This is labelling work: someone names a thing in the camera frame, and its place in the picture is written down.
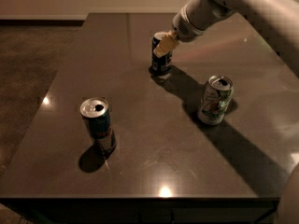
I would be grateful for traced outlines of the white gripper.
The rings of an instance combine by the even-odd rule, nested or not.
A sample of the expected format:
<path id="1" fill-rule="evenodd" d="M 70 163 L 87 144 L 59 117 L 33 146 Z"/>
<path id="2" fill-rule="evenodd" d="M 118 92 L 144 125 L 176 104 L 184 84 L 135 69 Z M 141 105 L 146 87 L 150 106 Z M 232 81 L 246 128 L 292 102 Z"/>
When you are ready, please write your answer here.
<path id="1" fill-rule="evenodd" d="M 179 44 L 178 41 L 191 42 L 213 24 L 229 18 L 234 13 L 214 0 L 190 0 L 174 17 L 174 31 L 165 33 L 153 52 L 161 58 L 174 50 Z"/>

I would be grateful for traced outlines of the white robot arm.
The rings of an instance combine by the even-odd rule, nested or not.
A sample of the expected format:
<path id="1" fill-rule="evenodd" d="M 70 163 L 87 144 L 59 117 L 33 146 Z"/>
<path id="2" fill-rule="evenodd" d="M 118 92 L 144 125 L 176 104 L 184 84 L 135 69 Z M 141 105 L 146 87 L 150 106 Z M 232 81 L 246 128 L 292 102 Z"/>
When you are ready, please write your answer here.
<path id="1" fill-rule="evenodd" d="M 190 0 L 154 49 L 157 57 L 191 42 L 209 27 L 240 14 L 299 76 L 299 3 L 294 0 Z"/>

